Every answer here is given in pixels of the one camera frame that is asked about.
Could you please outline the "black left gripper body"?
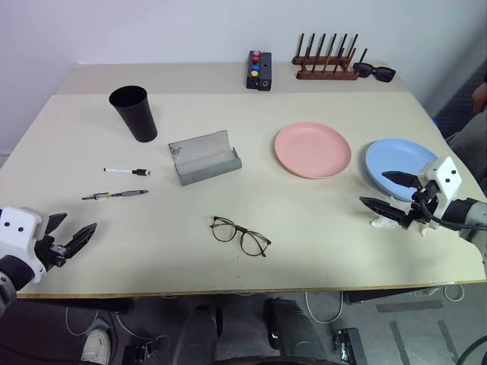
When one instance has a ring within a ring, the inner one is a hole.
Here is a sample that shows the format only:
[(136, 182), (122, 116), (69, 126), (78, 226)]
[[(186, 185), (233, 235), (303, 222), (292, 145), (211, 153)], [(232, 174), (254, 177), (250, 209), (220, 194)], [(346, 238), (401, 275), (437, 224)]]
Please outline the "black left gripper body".
[(56, 245), (55, 239), (50, 234), (53, 230), (46, 228), (45, 234), (41, 240), (36, 242), (36, 255), (41, 261), (46, 271), (49, 271), (54, 266), (62, 267), (67, 259), (74, 255), (72, 248), (75, 238), (64, 246)]

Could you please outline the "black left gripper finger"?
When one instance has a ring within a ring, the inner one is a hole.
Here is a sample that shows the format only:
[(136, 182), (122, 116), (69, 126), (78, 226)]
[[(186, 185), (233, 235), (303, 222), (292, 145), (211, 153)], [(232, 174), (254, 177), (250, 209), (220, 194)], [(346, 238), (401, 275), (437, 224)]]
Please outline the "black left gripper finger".
[(49, 236), (67, 217), (66, 213), (52, 214), (47, 219), (45, 236)]
[(64, 246), (63, 256), (66, 259), (72, 258), (76, 255), (83, 247), (85, 247), (97, 228), (97, 223), (92, 223), (81, 228), (73, 237), (72, 240)]

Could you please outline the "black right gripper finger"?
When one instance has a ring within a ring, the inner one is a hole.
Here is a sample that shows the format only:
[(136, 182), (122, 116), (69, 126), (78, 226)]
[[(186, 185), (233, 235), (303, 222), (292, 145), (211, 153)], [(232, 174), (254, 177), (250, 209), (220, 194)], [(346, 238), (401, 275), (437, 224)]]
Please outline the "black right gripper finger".
[(419, 188), (419, 178), (410, 173), (404, 173), (400, 171), (386, 171), (382, 172), (382, 176), (392, 181), (393, 183), (404, 186), (406, 188)]
[(393, 207), (390, 203), (382, 201), (378, 198), (360, 197), (359, 200), (374, 213), (391, 219), (398, 223), (403, 229), (407, 229), (410, 225), (404, 210)]

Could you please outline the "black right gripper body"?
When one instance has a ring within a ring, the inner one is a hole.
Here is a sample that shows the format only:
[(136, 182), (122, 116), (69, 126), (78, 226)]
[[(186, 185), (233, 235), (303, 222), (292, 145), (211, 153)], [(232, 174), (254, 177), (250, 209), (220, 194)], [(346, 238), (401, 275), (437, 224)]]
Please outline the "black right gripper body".
[(440, 192), (435, 181), (429, 181), (425, 187), (418, 188), (412, 195), (413, 202), (409, 211), (402, 218), (402, 228), (408, 229), (413, 221), (420, 224), (430, 224), (434, 210), (438, 206), (436, 195)]

